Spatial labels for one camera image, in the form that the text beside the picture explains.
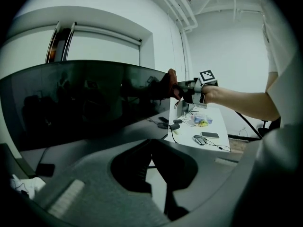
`small device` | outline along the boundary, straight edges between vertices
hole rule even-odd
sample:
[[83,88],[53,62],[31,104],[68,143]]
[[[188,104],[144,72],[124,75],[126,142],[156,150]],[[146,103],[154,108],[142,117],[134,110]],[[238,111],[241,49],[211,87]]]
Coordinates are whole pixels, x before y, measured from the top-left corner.
[[169,123],[168,119],[166,119],[164,117],[159,117],[159,119],[164,123]]
[[218,139],[219,135],[217,133],[201,132],[201,136],[210,139]]
[[40,163],[37,166],[36,174],[38,176],[53,176],[54,171],[55,171],[55,165],[54,164]]
[[180,120],[180,119],[175,119],[175,120],[174,120],[174,123],[183,123],[183,121]]
[[178,123],[175,123],[175,124],[172,124],[169,128],[172,131],[174,131],[174,130],[180,129],[180,125]]
[[195,142],[197,142],[200,146],[205,145],[206,142],[207,142],[206,139],[204,137],[200,136],[200,135],[194,135],[193,140]]

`yellow object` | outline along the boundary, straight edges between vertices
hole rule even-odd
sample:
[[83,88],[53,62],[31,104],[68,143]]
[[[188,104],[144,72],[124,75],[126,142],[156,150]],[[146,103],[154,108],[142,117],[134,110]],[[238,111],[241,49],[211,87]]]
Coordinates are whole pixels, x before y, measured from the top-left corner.
[[200,123],[198,123],[198,127],[204,127],[204,126],[207,126],[208,125],[208,122],[205,121],[205,120],[202,120]]

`cable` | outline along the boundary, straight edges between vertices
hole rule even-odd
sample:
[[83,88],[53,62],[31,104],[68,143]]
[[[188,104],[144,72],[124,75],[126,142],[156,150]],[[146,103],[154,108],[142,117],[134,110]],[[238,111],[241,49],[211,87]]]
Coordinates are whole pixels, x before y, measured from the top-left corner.
[[183,121],[183,123],[187,124],[189,127],[195,127],[194,125],[190,125],[188,123],[185,122],[185,120]]
[[228,152],[231,152],[232,151],[232,149],[229,147],[229,146],[224,146],[224,147],[227,147],[229,150],[226,150],[226,149],[223,149],[220,145],[216,145],[215,143],[213,143],[213,142],[211,142],[212,143],[212,145],[211,144],[208,144],[207,143],[207,145],[210,145],[210,146],[217,146],[220,150],[225,150],[225,151],[228,151]]
[[17,190],[17,188],[19,188],[19,187],[21,187],[22,185],[24,185],[24,188],[25,188],[25,190],[27,191],[27,193],[28,193],[28,190],[27,190],[27,188],[25,187],[25,184],[24,183],[22,183],[19,187],[17,187],[16,186],[16,183],[13,181],[13,183],[14,183],[14,185],[15,185],[15,190]]
[[176,141],[175,141],[175,138],[174,138],[174,135],[173,135],[173,133],[172,133],[172,129],[171,129],[171,126],[170,126],[170,125],[169,125],[169,128],[170,128],[170,130],[171,130],[172,138],[173,138],[174,142],[176,142]]
[[146,120],[147,120],[148,122],[153,122],[153,123],[155,123],[156,125],[158,125],[158,123],[161,123],[161,122],[154,121],[154,120],[152,120],[151,118],[147,118]]
[[260,139],[262,139],[263,137],[259,134],[259,132],[250,124],[250,122],[241,114],[238,113],[237,111],[235,111],[250,127],[251,129],[256,133],[256,135],[259,136]]
[[239,136],[241,134],[241,131],[245,131],[246,132],[246,136],[248,137],[248,133],[247,133],[247,131],[245,129],[242,129],[242,130],[239,131]]
[[170,30],[170,37],[171,37],[171,44],[172,44],[172,50],[174,52],[174,64],[175,64],[175,69],[176,69],[176,56],[175,56],[175,48],[174,48],[174,40],[172,39],[172,32],[171,32],[171,26],[170,26],[170,20],[169,20],[169,10],[167,12],[167,20],[169,22],[169,30]]
[[46,152],[47,152],[47,150],[49,149],[50,147],[47,147],[44,151],[43,151],[43,154],[42,154],[42,156],[40,157],[40,160],[39,160],[39,162],[38,162],[38,165],[37,165],[37,167],[39,166],[39,164],[41,163],[41,161],[42,161],[42,159],[43,159],[43,157],[44,157],[44,155],[46,154]]

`white t-shirt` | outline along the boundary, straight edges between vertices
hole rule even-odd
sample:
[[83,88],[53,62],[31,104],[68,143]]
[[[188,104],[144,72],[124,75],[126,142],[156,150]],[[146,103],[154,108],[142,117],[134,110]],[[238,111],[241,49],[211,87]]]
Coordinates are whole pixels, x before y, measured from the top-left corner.
[[261,0],[263,34],[269,60],[269,72],[280,76],[298,51],[299,45],[292,29],[272,0]]

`ceiling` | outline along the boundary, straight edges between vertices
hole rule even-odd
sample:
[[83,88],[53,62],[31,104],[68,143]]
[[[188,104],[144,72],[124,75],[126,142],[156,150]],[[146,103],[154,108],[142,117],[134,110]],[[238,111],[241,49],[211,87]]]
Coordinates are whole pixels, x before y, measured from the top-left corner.
[[[160,6],[165,12],[169,11],[169,7],[163,0],[153,0],[158,6]],[[186,11],[185,7],[181,4],[180,0],[176,0],[181,6],[182,10]],[[239,11],[254,11],[261,12],[260,0],[191,0],[186,1],[195,15],[222,11],[222,10],[234,10],[235,8]],[[175,19],[172,13],[169,14],[172,19]]]

